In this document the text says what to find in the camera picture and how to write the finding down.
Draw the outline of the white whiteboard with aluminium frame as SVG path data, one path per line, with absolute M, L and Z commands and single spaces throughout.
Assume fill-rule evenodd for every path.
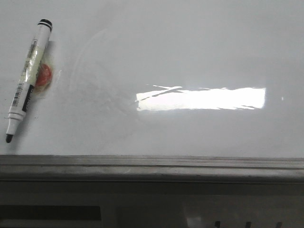
M 6 143 L 41 19 L 52 79 Z M 302 182 L 303 1 L 1 1 L 0 178 Z

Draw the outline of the white slotted appliance panel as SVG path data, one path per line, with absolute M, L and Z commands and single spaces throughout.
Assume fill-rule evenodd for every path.
M 0 184 L 3 228 L 301 228 L 302 184 Z

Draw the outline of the red round magnet taped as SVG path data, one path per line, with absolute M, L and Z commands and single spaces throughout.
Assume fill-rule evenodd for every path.
M 52 69 L 47 64 L 42 64 L 38 73 L 35 86 L 47 86 L 52 79 Z

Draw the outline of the white black dry-erase marker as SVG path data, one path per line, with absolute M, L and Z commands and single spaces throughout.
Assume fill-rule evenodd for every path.
M 40 64 L 48 47 L 53 25 L 48 19 L 41 19 L 38 22 L 37 28 L 8 112 L 9 123 L 6 131 L 6 143 L 12 141 L 19 124 L 27 114 L 31 95 L 38 78 Z

